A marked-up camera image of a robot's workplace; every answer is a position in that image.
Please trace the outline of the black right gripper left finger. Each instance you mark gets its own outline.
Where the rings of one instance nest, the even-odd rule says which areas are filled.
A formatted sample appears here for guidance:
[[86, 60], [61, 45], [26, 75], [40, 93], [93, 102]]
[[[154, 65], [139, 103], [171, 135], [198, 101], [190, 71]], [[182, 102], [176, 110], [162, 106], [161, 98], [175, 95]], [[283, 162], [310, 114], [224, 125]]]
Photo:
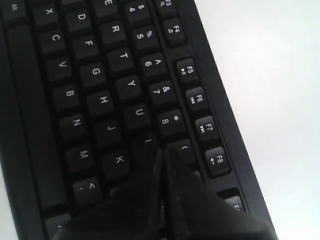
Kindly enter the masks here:
[[158, 240], [164, 154], [155, 149], [110, 199], [68, 220], [55, 240]]

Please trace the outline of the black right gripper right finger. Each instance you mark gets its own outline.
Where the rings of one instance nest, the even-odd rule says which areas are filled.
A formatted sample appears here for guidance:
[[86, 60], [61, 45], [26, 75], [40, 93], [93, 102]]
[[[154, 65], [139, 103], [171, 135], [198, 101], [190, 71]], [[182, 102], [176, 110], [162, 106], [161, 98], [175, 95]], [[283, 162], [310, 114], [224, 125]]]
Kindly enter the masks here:
[[274, 230], [209, 190], [178, 152], [163, 153], [164, 209], [170, 240], [276, 240]]

